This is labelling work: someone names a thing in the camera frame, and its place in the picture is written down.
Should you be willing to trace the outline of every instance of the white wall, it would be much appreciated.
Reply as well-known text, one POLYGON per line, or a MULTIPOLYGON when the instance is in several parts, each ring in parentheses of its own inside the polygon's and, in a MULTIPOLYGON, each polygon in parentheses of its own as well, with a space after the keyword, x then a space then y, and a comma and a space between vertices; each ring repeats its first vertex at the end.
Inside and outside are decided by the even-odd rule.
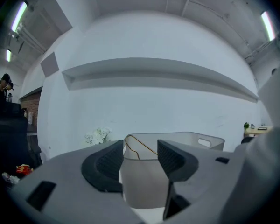
POLYGON ((280 66, 259 91, 274 127, 280 127, 280 66))
POLYGON ((10 90, 8 93, 12 93, 13 103, 19 103, 21 88, 25 77, 25 71, 16 67, 12 63, 0 59, 0 80, 5 73, 10 75, 10 78, 14 84, 14 90, 10 90))
POLYGON ((96 0, 56 0, 74 28, 85 31, 98 16, 96 0))
POLYGON ((259 121, 253 102, 185 89, 86 88, 70 91, 70 101, 74 136, 70 150, 83 147, 87 132, 110 127, 113 140, 122 140, 130 133, 190 131, 221 137, 226 141, 224 150, 233 151, 243 138, 243 124, 259 121))
POLYGON ((45 75, 41 67, 41 60, 43 59, 43 56, 44 55, 41 55, 27 71, 23 81, 20 97, 23 97, 24 95, 42 87, 45 80, 45 75))
MULTIPOLYGON (((163 58, 213 69, 256 92, 254 76, 237 52, 188 20, 151 12, 120 14, 95 21, 86 34, 73 28, 54 52, 59 71, 45 78, 38 115, 39 145, 46 160, 83 148, 85 133, 100 126, 113 129, 113 140, 129 133, 204 133, 224 138, 225 150, 232 151, 243 138, 243 124, 259 123, 256 104, 240 98, 168 86, 143 87, 137 81, 141 77, 126 77, 134 85, 102 87, 102 79, 93 79, 72 88, 75 81, 62 74, 99 60, 163 58)), ((103 83, 118 84, 116 79, 124 78, 103 83)))
POLYGON ((228 43, 195 22, 158 12, 134 11, 96 20, 68 68, 126 57, 162 58, 203 66, 257 93, 250 67, 228 43))
MULTIPOLYGON (((56 50, 56 48, 62 43, 63 39, 68 35, 70 35, 70 40, 68 42, 71 44, 77 42, 77 39, 81 39, 81 32, 78 31, 77 28, 72 28, 71 30, 58 37, 57 40, 46 51, 46 53, 39 56, 26 73, 20 97, 23 97, 24 95, 27 95, 28 93, 43 86, 45 75, 42 70, 41 62, 50 54, 52 54, 52 52, 56 50)), ((71 53, 68 50, 63 49, 63 47, 59 49, 58 56, 60 56, 61 58, 66 59, 68 58, 69 54, 71 53)))
MULTIPOLYGON (((252 66, 252 71, 256 77, 258 90, 260 90, 263 85, 272 76, 272 70, 278 68, 280 65, 280 49, 275 47, 268 52, 266 52, 257 62, 252 66)), ((258 110, 261 116, 261 123, 266 126, 272 126, 271 118, 266 111, 263 103, 258 101, 258 110)))
POLYGON ((70 91, 67 77, 63 77, 62 71, 80 42, 81 36, 78 27, 72 28, 59 37, 49 49, 49 53, 55 53, 59 71, 44 79, 38 107, 38 144, 42 149, 43 161, 70 151, 69 146, 73 143, 70 91))

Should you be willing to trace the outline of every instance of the white flowers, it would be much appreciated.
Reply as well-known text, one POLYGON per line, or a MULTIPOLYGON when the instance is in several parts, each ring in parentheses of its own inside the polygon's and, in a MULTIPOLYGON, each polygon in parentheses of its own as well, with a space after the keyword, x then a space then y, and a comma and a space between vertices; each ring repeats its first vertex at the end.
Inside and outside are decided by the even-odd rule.
POLYGON ((92 133, 85 134, 85 142, 87 144, 96 145, 110 141, 108 139, 108 134, 111 132, 109 128, 98 128, 92 133))

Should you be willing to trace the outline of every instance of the wooden desk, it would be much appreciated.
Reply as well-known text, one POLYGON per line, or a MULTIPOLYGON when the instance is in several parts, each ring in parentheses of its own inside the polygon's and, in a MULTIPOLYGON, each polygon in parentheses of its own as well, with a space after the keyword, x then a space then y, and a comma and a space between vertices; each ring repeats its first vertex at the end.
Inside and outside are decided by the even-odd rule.
POLYGON ((269 132, 272 127, 271 126, 262 126, 263 128, 267 128, 267 130, 258 130, 258 128, 260 127, 255 127, 254 129, 251 129, 251 128, 247 128, 247 130, 244 132, 244 137, 247 137, 249 136, 250 134, 253 134, 253 135, 260 135, 260 134, 263 134, 263 133, 266 133, 266 132, 269 132))

